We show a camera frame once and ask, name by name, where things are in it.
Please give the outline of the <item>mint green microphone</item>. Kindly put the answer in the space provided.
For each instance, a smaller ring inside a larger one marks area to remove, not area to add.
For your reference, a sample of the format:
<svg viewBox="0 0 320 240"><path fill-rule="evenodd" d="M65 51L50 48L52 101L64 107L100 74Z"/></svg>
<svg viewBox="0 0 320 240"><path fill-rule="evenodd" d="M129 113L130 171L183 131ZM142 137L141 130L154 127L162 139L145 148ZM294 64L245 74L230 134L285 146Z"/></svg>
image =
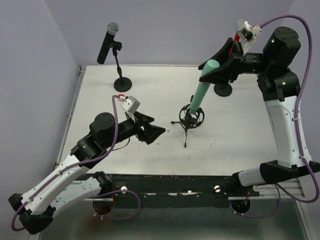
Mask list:
<svg viewBox="0 0 320 240"><path fill-rule="evenodd" d="M214 69L217 69L220 66L219 62L214 59L208 60L205 65L203 66L203 69L201 70L201 77L205 74L213 71ZM197 89L195 91L195 94L193 95L193 98L190 103L190 114L195 114L196 111L200 108L201 103L210 87L210 83L206 82L199 82Z"/></svg>

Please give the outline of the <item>black tripod shock mount stand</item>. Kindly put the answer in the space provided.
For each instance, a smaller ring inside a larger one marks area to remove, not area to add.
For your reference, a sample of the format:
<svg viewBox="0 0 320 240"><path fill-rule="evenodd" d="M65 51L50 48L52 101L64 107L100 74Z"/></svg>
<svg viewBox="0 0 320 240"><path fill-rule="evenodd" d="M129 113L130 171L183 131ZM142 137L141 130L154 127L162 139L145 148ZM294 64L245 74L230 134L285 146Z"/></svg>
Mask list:
<svg viewBox="0 0 320 240"><path fill-rule="evenodd" d="M171 124L180 124L185 133L184 148L187 147L187 134L188 130L198 128L205 120L205 113L201 107L199 107L195 113L190 113L191 102L193 95L190 97L190 103L183 106L179 111L179 121L171 121Z"/></svg>

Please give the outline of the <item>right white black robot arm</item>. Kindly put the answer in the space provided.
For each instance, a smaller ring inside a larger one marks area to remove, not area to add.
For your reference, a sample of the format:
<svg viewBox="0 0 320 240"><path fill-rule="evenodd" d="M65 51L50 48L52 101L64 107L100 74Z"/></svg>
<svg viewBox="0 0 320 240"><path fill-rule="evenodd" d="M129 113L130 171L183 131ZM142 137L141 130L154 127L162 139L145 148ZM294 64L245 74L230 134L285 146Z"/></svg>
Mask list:
<svg viewBox="0 0 320 240"><path fill-rule="evenodd" d="M227 39L211 57L218 67L200 77L200 82L219 88L217 95L227 97L231 83L241 74L257 75L271 129L277 147L277 158L256 168L233 174L239 185L277 184L320 171L311 159L300 125L298 96L302 91L298 76L289 68L301 47L298 33L286 26L277 27L262 53L246 53L244 44Z"/></svg>

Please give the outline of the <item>short black round-base stand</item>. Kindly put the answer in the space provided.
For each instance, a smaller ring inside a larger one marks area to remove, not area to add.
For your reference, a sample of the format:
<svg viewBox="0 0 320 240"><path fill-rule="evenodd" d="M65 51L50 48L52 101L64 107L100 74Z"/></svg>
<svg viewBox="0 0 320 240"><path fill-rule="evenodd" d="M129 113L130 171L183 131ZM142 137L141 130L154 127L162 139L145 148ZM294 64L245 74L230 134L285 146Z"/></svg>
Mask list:
<svg viewBox="0 0 320 240"><path fill-rule="evenodd" d="M124 93L132 88L132 81L128 77L123 77L122 68L118 60L118 51L122 49L122 43L119 41L112 41L112 54L115 59L118 78L114 81L113 87L117 92Z"/></svg>

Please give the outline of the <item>tall black round-base stand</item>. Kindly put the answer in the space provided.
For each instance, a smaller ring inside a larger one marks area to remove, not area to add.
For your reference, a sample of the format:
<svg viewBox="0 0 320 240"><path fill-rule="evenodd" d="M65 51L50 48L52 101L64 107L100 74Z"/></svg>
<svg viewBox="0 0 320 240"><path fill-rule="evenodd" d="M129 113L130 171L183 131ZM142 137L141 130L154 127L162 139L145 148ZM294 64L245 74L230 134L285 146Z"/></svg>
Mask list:
<svg viewBox="0 0 320 240"><path fill-rule="evenodd" d="M228 97L232 94L233 89L230 84L227 84L227 85L216 84L213 87L213 91L220 97Z"/></svg>

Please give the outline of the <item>black mounting base plate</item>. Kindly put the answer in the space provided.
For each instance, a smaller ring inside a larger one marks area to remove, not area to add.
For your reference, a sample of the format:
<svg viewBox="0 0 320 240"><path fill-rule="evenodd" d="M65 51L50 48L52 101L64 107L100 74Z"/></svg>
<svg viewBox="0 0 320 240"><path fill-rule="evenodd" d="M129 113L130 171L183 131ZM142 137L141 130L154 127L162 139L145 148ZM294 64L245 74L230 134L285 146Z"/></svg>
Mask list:
<svg viewBox="0 0 320 240"><path fill-rule="evenodd" d="M229 200L244 200L260 194L240 186L232 176L108 174L108 193L126 187L129 193L93 197L95 207L116 209L227 208Z"/></svg>

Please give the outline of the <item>red microphone grey grille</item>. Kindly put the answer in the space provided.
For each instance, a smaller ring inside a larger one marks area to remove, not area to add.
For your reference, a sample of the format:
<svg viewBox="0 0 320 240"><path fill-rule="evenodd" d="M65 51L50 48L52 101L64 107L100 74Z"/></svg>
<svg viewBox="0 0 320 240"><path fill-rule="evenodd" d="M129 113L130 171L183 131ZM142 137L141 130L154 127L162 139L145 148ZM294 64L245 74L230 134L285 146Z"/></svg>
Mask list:
<svg viewBox="0 0 320 240"><path fill-rule="evenodd" d="M231 56L233 53L238 53L240 51L240 48L239 48L239 35L236 34L233 38L233 43L231 45L231 48L229 50L229 56Z"/></svg>

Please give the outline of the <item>black microphone silver grille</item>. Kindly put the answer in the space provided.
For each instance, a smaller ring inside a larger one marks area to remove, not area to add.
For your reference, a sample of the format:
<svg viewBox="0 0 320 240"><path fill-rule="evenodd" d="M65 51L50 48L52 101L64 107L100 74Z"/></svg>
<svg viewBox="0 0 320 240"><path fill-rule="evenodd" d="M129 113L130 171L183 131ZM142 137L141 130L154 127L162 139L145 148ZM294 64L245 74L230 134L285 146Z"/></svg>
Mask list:
<svg viewBox="0 0 320 240"><path fill-rule="evenodd" d="M105 63L108 52L115 43L114 38L118 31L119 25L116 22L112 21L107 25L107 31L96 60L98 64L103 65Z"/></svg>

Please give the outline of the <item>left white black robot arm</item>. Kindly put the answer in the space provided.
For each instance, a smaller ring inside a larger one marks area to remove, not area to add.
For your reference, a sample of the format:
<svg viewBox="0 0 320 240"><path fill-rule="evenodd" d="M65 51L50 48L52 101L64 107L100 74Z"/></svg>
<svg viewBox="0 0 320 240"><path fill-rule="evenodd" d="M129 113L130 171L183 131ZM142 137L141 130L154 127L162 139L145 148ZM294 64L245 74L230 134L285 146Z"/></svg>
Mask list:
<svg viewBox="0 0 320 240"><path fill-rule="evenodd" d="M79 185L72 183L105 159L115 145L136 136L139 141L152 144L165 128L153 125L155 119L140 112L118 122L116 113L102 112L89 125L89 133L80 139L70 154L42 182L21 194L14 193L8 199L15 214L11 228L17 232L15 221L22 224L21 230L35 235L46 229L54 218L70 206L92 197L113 197L126 187L116 189L112 180L103 171L98 171Z"/></svg>

